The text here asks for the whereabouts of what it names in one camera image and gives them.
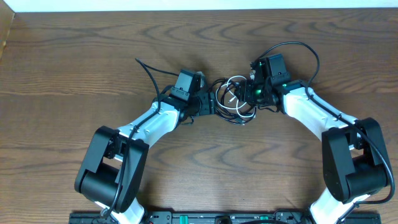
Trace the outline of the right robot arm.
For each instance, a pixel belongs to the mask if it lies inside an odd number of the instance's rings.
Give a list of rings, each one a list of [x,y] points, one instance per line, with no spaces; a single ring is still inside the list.
[[[322,143],[323,179],[326,189],[311,204],[301,223],[343,223],[370,196],[385,187],[390,201],[395,193],[394,175],[379,123],[357,119],[321,99],[309,82],[293,80],[281,54],[251,62],[251,77],[241,81],[239,101],[264,107],[301,122]]]

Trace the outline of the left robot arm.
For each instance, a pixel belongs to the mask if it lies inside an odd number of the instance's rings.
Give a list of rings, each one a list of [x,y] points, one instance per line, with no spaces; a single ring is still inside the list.
[[[145,210],[136,195],[149,149],[187,119],[214,114],[215,95],[202,72],[181,70],[174,85],[159,93],[140,117],[117,129],[102,126],[90,142],[75,190],[102,208],[97,220],[140,223]]]

